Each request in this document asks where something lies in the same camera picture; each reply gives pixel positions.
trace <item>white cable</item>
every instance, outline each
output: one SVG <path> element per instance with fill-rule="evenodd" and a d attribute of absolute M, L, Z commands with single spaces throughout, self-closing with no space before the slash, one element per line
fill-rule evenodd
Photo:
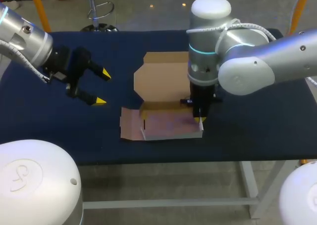
<path fill-rule="evenodd" d="M 225 25 L 223 31 L 221 32 L 221 34 L 220 34 L 220 36 L 219 36 L 219 38 L 218 38 L 218 41 L 217 41 L 217 43 L 216 43 L 216 46 L 215 46 L 215 48 L 214 48 L 214 52 L 215 52 L 216 54 L 218 54 L 218 49 L 219 49 L 220 43 L 221 43 L 222 39 L 224 38 L 224 36 L 227 35 L 227 32 L 228 32 L 229 27 L 231 27 L 235 22 L 239 22 L 239 23 L 240 23 L 240 20 L 237 19 L 237 18 L 234 18 L 234 19 L 232 19 L 230 22 L 228 22 L 228 23 Z"/>
<path fill-rule="evenodd" d="M 22 60 L 24 65 L 28 69 L 33 71 L 33 73 L 36 74 L 43 82 L 48 83 L 50 81 L 50 79 L 48 77 L 44 76 L 43 74 L 41 74 L 18 49 L 16 49 L 11 44 L 9 44 L 5 41 L 2 41 L 2 40 L 0 40 L 0 45 L 8 48 L 13 54 L 15 54 L 20 60 Z"/>
<path fill-rule="evenodd" d="M 212 31 L 219 31 L 219 30 L 224 30 L 226 28 L 226 25 L 220 26 L 220 27 L 215 27 L 215 28 L 198 28 L 198 29 L 189 29 L 186 31 L 186 33 L 202 33 L 202 32 L 212 32 Z M 254 23 L 236 23 L 232 24 L 230 27 L 228 27 L 228 30 L 230 29 L 236 29 L 236 28 L 254 28 L 258 29 L 262 32 L 264 32 L 269 38 L 271 38 L 272 41 L 275 41 L 276 38 L 264 27 L 261 27 L 257 24 Z"/>

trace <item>table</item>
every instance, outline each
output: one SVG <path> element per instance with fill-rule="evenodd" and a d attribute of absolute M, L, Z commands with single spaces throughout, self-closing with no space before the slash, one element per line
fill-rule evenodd
<path fill-rule="evenodd" d="M 133 91 L 133 73 L 146 52 L 186 51 L 185 31 L 60 32 L 54 43 L 83 46 L 104 65 L 112 80 L 87 72 L 83 89 L 105 99 L 89 107 L 65 95 L 65 85 L 44 85 L 33 73 L 12 63 L 0 81 L 0 143 L 39 139 L 64 148 L 78 165 L 242 161 L 248 198 L 85 203 L 86 209 L 249 204 L 251 217 L 266 210 L 297 160 L 317 157 L 314 145 L 316 102 L 304 80 L 278 84 L 248 96 L 222 93 L 224 102 L 211 107 L 203 139 L 131 142 L 120 139 L 121 107 L 137 109 L 142 100 Z M 276 163 L 258 194 L 249 161 Z"/>

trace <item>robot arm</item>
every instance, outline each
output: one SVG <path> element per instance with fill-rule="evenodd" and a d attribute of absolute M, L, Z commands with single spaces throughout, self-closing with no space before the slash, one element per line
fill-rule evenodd
<path fill-rule="evenodd" d="M 54 46 L 53 38 L 34 24 L 0 3 L 0 53 L 32 70 L 44 82 L 53 78 L 66 84 L 66 93 L 89 105 L 106 102 L 78 87 L 86 69 L 98 77 L 111 79 L 108 72 L 91 60 L 84 48 L 71 51 L 65 46 Z"/>
<path fill-rule="evenodd" d="M 276 40 L 263 27 L 232 18 L 227 0 L 196 0 L 191 10 L 188 78 L 195 118 L 207 116 L 217 83 L 246 95 L 317 75 L 316 29 Z"/>
<path fill-rule="evenodd" d="M 265 45 L 228 51 L 218 79 L 229 93 L 246 95 L 273 83 L 317 75 L 317 30 Z"/>

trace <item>brown cardboard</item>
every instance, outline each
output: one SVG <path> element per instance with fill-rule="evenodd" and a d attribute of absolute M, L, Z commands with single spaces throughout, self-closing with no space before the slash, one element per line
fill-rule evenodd
<path fill-rule="evenodd" d="M 202 137 L 192 109 L 180 104 L 190 96 L 188 53 L 147 53 L 134 73 L 134 91 L 144 103 L 139 110 L 122 108 L 121 138 L 165 140 Z"/>
<path fill-rule="evenodd" d="M 173 102 L 190 96 L 188 53 L 147 53 L 134 73 L 134 91 L 145 102 Z"/>

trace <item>gray floor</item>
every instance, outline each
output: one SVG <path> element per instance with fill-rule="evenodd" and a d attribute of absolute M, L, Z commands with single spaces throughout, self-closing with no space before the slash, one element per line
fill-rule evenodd
<path fill-rule="evenodd" d="M 194 0 L 96 0 L 112 1 L 115 11 L 102 22 L 120 30 L 148 31 L 188 28 L 188 13 Z M 242 22 L 275 27 L 287 32 L 295 0 L 229 0 L 234 16 Z M 86 18 L 87 0 L 44 0 L 53 31 L 78 31 L 91 24 Z M 102 15 L 106 8 L 99 10 Z M 41 25 L 31 1 L 17 10 Z M 309 0 L 299 30 L 317 27 L 317 1 Z M 273 162 L 255 162 L 261 185 Z M 180 163 L 80 167 L 84 200 L 128 200 L 243 196 L 236 163 Z M 85 212 L 86 225 L 281 225 L 275 201 L 260 221 L 251 221 L 244 206 L 112 209 Z"/>

